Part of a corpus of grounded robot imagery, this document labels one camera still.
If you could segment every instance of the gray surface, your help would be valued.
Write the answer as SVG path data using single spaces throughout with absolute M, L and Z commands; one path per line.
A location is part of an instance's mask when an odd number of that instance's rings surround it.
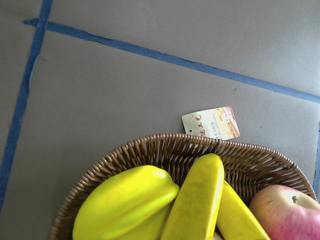
M 41 1 L 1 1 L 0 149 Z M 51 21 L 320 95 L 319 1 L 61 1 Z M 47 239 L 64 197 L 132 139 L 183 132 L 181 116 L 232 106 L 240 137 L 297 163 L 313 183 L 320 104 L 46 32 L 5 202 L 0 239 Z
M 3 153 L 35 29 L 0 8 L 0 153 Z
M 318 104 L 47 32 L 0 239 L 45 239 L 70 188 L 100 157 L 137 137 L 182 132 L 183 114 L 227 105 L 237 141 L 274 148 L 313 179 Z
M 320 95 L 319 0 L 56 0 L 50 20 Z

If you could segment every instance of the woven basket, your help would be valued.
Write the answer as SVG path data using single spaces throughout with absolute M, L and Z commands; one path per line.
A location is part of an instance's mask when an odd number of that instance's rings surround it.
M 208 153 L 221 157 L 225 180 L 247 205 L 255 193 L 273 184 L 292 187 L 317 200 L 310 182 L 297 165 L 267 147 L 182 133 L 154 134 L 114 149 L 81 177 L 60 207 L 50 239 L 72 239 L 80 206 L 107 178 L 137 166 L 154 165 L 168 171 L 181 186 L 194 161 Z

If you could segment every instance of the apple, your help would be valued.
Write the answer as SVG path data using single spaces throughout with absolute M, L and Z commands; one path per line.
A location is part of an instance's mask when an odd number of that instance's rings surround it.
M 272 240 L 320 240 L 320 204 L 283 185 L 269 185 L 249 209 Z

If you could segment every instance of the blue tape line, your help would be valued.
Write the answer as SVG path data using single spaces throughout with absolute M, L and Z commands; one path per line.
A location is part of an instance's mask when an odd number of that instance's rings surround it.
M 316 161 L 315 161 L 315 172 L 314 172 L 314 182 L 313 189 L 315 191 L 315 195 L 318 198 L 319 189 L 319 181 L 320 181 L 320 129 L 319 129 L 319 137 L 318 137 L 318 148 L 316 151 Z
M 37 58 L 40 54 L 44 35 L 46 31 L 46 25 L 50 15 L 50 9 L 53 0 L 43 0 L 39 20 L 37 20 L 37 27 L 33 36 L 31 51 L 25 66 L 22 83 L 19 90 L 19 95 L 15 105 L 15 110 L 10 126 L 10 130 L 7 136 L 6 146 L 3 153 L 2 164 L 0 168 L 0 214 L 3 203 L 5 201 L 6 190 L 8 186 L 9 176 L 15 156 L 17 142 L 21 130 L 22 119 L 26 111 L 27 101 L 30 92 L 30 86 L 32 82 L 32 76 L 34 68 L 37 62 Z
M 32 26 L 36 26 L 37 22 L 38 22 L 38 20 L 36 18 L 24 21 L 25 24 L 32 25 Z M 199 62 L 189 61 L 189 60 L 177 57 L 177 56 L 173 56 L 173 55 L 166 54 L 166 53 L 161 53 L 156 50 L 133 45 L 133 44 L 123 42 L 120 40 L 114 40 L 114 39 L 110 39 L 110 38 L 105 38 L 105 37 L 93 35 L 89 32 L 86 32 L 84 30 L 80 30 L 80 29 L 77 29 L 74 27 L 70 27 L 70 26 L 66 26 L 66 25 L 62 25 L 59 23 L 49 21 L 47 24 L 47 29 L 50 31 L 56 32 L 56 33 L 69 35 L 71 37 L 75 37 L 75 38 L 82 39 L 82 40 L 97 42 L 97 43 L 107 45 L 112 48 L 124 50 L 124 51 L 130 52 L 130 53 L 134 53 L 134 54 L 142 55 L 145 57 L 161 60 L 161 61 L 164 61 L 167 63 L 171 63 L 171 64 L 183 66 L 186 68 L 194 69 L 194 70 L 201 71 L 201 72 L 204 72 L 207 74 L 220 76 L 220 77 L 235 80 L 235 81 L 238 81 L 241 83 L 245 83 L 245 84 L 253 85 L 256 87 L 272 90 L 272 91 L 275 91 L 278 93 L 290 95 L 290 96 L 293 96 L 296 98 L 301 98 L 301 99 L 305 99 L 305 100 L 308 100 L 311 102 L 320 103 L 320 96 L 312 95 L 312 94 L 309 94 L 309 93 L 306 93 L 303 91 L 298 91 L 298 90 L 295 90 L 295 89 L 292 89 L 289 87 L 277 85 L 277 84 L 263 81 L 263 80 L 260 80 L 257 78 L 252 78 L 249 76 L 234 73 L 231 71 L 219 69 L 219 68 L 216 68 L 213 66 L 201 64 Z

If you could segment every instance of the label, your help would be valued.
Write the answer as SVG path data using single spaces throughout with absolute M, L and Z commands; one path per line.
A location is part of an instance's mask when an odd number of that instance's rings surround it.
M 186 134 L 228 140 L 240 136 L 231 106 L 197 111 L 182 116 Z

